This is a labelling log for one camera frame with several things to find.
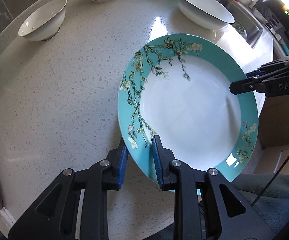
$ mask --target white plate center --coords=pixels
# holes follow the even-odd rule
[[[183,65],[190,81],[183,78],[181,63],[162,61],[161,71],[152,72],[141,94],[141,115],[161,138],[163,147],[192,168],[207,170],[222,162],[236,144],[241,127],[237,96],[230,82],[211,63],[185,56]]]

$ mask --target countertop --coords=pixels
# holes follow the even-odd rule
[[[272,60],[264,32],[252,49],[234,28],[211,31],[187,19],[177,0],[70,0],[59,33],[17,37],[0,55],[0,185],[17,219],[65,168],[82,170],[120,140],[117,95],[126,64],[167,33],[206,38],[245,71]],[[256,93],[258,112],[264,95]],[[129,157],[125,183],[108,192],[110,239],[143,239],[173,222],[174,196],[159,191]]]

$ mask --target floral pattern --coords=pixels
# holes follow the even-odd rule
[[[257,129],[257,124],[256,123],[254,123],[251,126],[248,126],[247,121],[244,121],[242,123],[242,125],[246,128],[246,132],[241,137],[241,140],[246,141],[246,147],[244,149],[238,148],[238,150],[237,150],[238,159],[239,159],[240,163],[243,163],[246,159],[249,159],[248,150],[251,149],[251,153],[252,153],[252,151],[254,149],[254,146],[251,145],[251,143],[252,143],[251,138],[252,138],[253,133]]]
[[[143,47],[144,53],[141,53],[140,51],[137,51],[134,55],[134,58],[136,59],[132,66],[134,67],[134,70],[131,71],[130,75],[127,76],[126,73],[123,74],[123,78],[120,85],[120,90],[127,91],[128,93],[128,104],[130,106],[134,107],[134,113],[131,116],[131,124],[128,126],[128,141],[131,143],[132,149],[138,148],[138,145],[136,143],[136,140],[138,138],[138,135],[140,134],[143,140],[145,141],[145,148],[148,146],[149,141],[147,137],[145,136],[144,128],[148,129],[150,131],[150,141],[152,140],[152,137],[155,136],[157,133],[153,128],[151,128],[147,122],[143,119],[143,117],[140,114],[140,103],[139,98],[141,97],[141,92],[144,90],[144,84],[147,83],[147,79],[143,77],[143,59],[147,61],[147,63],[151,67],[151,72],[155,74],[156,76],[159,76],[163,79],[170,79],[169,73],[164,72],[163,69],[160,66],[161,61],[167,60],[169,61],[169,64],[172,66],[172,57],[164,55],[164,52],[168,53],[171,51],[174,56],[176,56],[181,63],[181,68],[183,70],[183,78],[186,78],[188,81],[190,81],[190,76],[186,72],[186,67],[183,63],[185,63],[185,60],[182,58],[182,56],[188,54],[189,51],[192,51],[195,53],[195,55],[198,55],[198,52],[203,49],[202,44],[198,43],[189,43],[185,42],[182,39],[179,40],[171,40],[169,37],[167,37],[166,40],[164,40],[164,44],[162,45],[144,45]],[[154,64],[152,57],[155,55],[157,58],[158,64]],[[137,87],[134,82],[134,75],[136,73],[140,74],[140,87]],[[134,120],[138,119],[139,121],[139,127],[134,127]]]

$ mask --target turquoise plate rim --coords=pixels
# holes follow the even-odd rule
[[[147,42],[145,45],[147,46],[154,46],[158,44],[160,45],[161,41],[166,42],[167,38],[169,38],[171,41],[176,40],[176,39],[178,40],[182,39],[182,40],[185,40],[186,42],[192,41],[192,43],[194,42],[196,44],[202,44],[203,49],[199,52],[198,57],[201,57],[202,59],[205,59],[208,62],[212,61],[211,62],[212,64],[215,61],[214,59],[217,58],[217,57],[214,57],[214,53],[217,53],[219,57],[225,57],[225,58],[221,58],[221,64],[224,66],[219,68],[216,64],[213,64],[213,65],[217,67],[228,78],[230,82],[246,78],[245,73],[240,68],[238,63],[236,63],[235,60],[227,52],[225,52],[222,48],[220,48],[218,45],[214,44],[213,42],[208,41],[204,38],[195,36],[195,35],[174,33],[174,34],[164,35],[159,38],[156,38],[152,41]],[[205,48],[214,49],[214,51],[211,52],[211,54],[213,55],[213,58],[210,58],[210,55],[207,56],[207,54],[205,54],[205,51],[204,51]],[[188,55],[195,56],[192,54],[192,52],[195,53],[195,51],[192,50],[188,53]],[[134,66],[132,66],[132,63],[136,61],[135,55],[136,54],[134,54],[134,56],[128,62],[124,71],[124,75],[127,71],[129,71],[129,69],[130,70],[132,70],[132,68],[134,69]],[[150,69],[150,66],[148,63],[144,62],[143,66],[144,65],[148,65]],[[146,78],[149,73],[150,73],[150,70],[147,71],[147,73],[145,73],[143,77]],[[122,110],[122,108],[124,108],[125,106],[133,107],[127,104],[127,101],[125,100],[126,94],[123,94],[125,91],[121,90],[120,88],[123,80],[124,80],[124,77],[122,77],[120,80],[119,91],[118,91],[118,123],[119,123],[119,128],[121,131],[121,135],[127,146],[127,149],[130,155],[132,156],[133,160],[138,165],[140,170],[146,176],[148,176],[152,181],[157,183],[157,177],[155,173],[154,161],[153,161],[152,150],[151,150],[151,143],[149,143],[148,148],[144,148],[145,152],[149,151],[148,154],[144,156],[143,153],[140,153],[139,151],[139,148],[143,146],[144,144],[137,142],[137,145],[139,145],[140,147],[138,149],[137,148],[132,149],[131,142],[128,141],[129,135],[128,135],[127,126],[124,127],[124,129],[122,129],[122,123],[124,122],[124,119],[125,119],[125,117],[123,117],[123,112],[125,112],[125,110]],[[241,128],[240,128],[238,140],[234,148],[232,149],[232,151],[228,154],[228,157],[232,156],[236,160],[234,161],[234,163],[228,163],[226,162],[228,158],[225,158],[221,163],[219,163],[218,165],[214,167],[214,168],[217,168],[230,182],[233,181],[241,173],[243,168],[246,166],[249,158],[251,157],[253,153],[254,146],[256,143],[256,139],[257,139],[257,134],[258,134],[258,110],[257,110],[257,104],[256,104],[256,100],[254,97],[254,93],[248,92],[248,93],[237,95],[237,97],[238,97],[240,110],[241,110]]]

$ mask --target tile grout line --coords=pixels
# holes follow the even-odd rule
[[[7,10],[8,13],[10,14],[11,18],[14,20],[14,18],[13,18],[13,16],[12,16],[11,12],[9,11],[8,7],[6,6],[6,3],[4,2],[4,0],[2,0],[2,2],[3,2],[3,4],[4,4],[6,10]]]

